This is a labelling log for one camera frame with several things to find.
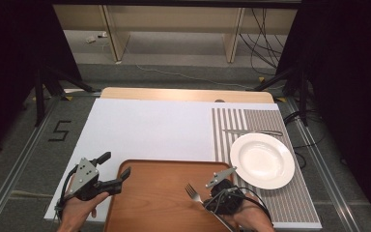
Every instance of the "metal rail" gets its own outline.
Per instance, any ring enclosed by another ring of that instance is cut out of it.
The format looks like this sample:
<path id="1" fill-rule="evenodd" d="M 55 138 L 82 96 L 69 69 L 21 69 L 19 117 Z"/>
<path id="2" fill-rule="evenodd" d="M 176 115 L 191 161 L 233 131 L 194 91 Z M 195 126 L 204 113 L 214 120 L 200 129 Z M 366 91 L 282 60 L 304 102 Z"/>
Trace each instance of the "metal rail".
<path id="1" fill-rule="evenodd" d="M 288 98 L 289 108 L 292 112 L 296 112 L 299 109 L 292 98 Z M 315 144 L 315 139 L 313 138 L 308 127 L 305 127 L 301 121 L 296 121 L 297 127 L 300 131 L 303 141 L 306 144 Z M 343 226 L 346 231 L 354 232 L 361 231 L 357 225 L 357 221 L 352 213 L 351 208 L 345 200 L 342 192 L 340 191 L 338 185 L 336 184 L 332 174 L 329 171 L 327 164 L 325 163 L 324 157 L 318 149 L 318 145 L 308 146 L 309 154 L 311 155 L 318 172 L 324 182 L 325 188 L 329 194 L 330 200 L 336 209 L 336 212 L 341 219 Z"/>
<path id="2" fill-rule="evenodd" d="M 52 97 L 47 105 L 47 114 L 43 118 L 41 124 L 38 127 L 35 127 L 31 136 L 29 137 L 25 147 L 23 148 L 22 152 L 20 153 L 19 158 L 16 160 L 14 167 L 12 168 L 11 172 L 9 173 L 8 177 L 6 178 L 4 184 L 0 188 L 0 214 L 4 209 L 6 203 L 8 202 L 9 197 L 11 196 L 12 190 L 14 189 L 17 181 L 19 180 L 20 176 L 23 173 L 23 170 L 28 163 L 28 160 L 32 156 L 37 143 L 42 135 L 42 132 L 46 126 L 48 118 L 50 117 L 53 109 L 60 101 L 59 97 Z"/>

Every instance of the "white plate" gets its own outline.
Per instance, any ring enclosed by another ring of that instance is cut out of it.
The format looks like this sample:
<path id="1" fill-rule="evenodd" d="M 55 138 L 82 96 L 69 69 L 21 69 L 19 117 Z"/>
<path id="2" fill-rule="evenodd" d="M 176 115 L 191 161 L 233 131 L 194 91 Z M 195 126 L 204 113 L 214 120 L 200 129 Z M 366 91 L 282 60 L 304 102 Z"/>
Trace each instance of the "white plate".
<path id="1" fill-rule="evenodd" d="M 294 158 L 276 138 L 263 133 L 248 133 L 231 147 L 231 163 L 237 174 L 252 186 L 278 189 L 288 184 L 295 172 Z"/>

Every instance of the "person's arm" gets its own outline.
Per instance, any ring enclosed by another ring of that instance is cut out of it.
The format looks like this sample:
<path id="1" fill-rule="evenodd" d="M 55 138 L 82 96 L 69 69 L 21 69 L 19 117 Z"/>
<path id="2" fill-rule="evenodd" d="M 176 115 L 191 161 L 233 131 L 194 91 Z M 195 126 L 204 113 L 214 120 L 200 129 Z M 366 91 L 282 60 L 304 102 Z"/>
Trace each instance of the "person's arm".
<path id="1" fill-rule="evenodd" d="M 247 193 L 245 195 L 255 201 L 258 201 L 257 197 Z M 224 216 L 228 221 L 234 221 L 244 229 L 250 229 L 258 232 L 273 232 L 272 223 L 264 211 L 257 205 L 247 200 L 243 201 L 240 209 L 231 216 Z"/>
<path id="2" fill-rule="evenodd" d="M 58 232 L 77 232 L 83 226 L 87 217 L 92 214 L 96 217 L 96 206 L 109 196 L 108 192 L 103 192 L 89 201 L 81 201 L 76 197 L 68 200 L 62 213 L 62 222 Z"/>

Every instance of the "wooden tray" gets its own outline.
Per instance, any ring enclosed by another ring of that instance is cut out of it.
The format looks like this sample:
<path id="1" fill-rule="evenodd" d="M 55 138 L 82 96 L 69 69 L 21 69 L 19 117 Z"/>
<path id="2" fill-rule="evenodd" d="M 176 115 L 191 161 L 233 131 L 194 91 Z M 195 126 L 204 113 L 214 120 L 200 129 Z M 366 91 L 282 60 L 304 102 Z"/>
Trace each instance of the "wooden tray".
<path id="1" fill-rule="evenodd" d="M 129 166 L 131 174 L 122 193 L 112 197 L 104 231 L 228 231 L 185 190 L 190 183 L 203 200 L 209 198 L 205 184 L 214 172 L 230 168 L 227 163 L 129 159 L 119 175 Z"/>

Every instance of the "gray striped placemat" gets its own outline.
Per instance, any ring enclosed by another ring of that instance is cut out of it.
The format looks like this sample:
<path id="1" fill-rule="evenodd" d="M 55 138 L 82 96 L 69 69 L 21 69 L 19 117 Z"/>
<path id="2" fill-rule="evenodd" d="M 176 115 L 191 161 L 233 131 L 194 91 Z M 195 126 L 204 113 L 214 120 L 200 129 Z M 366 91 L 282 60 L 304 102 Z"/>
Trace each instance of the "gray striped placemat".
<path id="1" fill-rule="evenodd" d="M 279 110 L 251 110 L 233 108 L 213 108 L 214 155 L 216 161 L 229 163 L 233 142 L 237 134 L 224 132 L 225 129 L 274 130 L 282 131 L 283 136 L 275 136 L 294 154 L 288 133 Z M 242 188 L 254 190 L 270 210 L 273 222 L 318 223 L 312 200 L 303 180 L 297 159 L 294 156 L 296 170 L 293 179 L 283 188 L 260 189 L 234 175 L 234 182 Z"/>

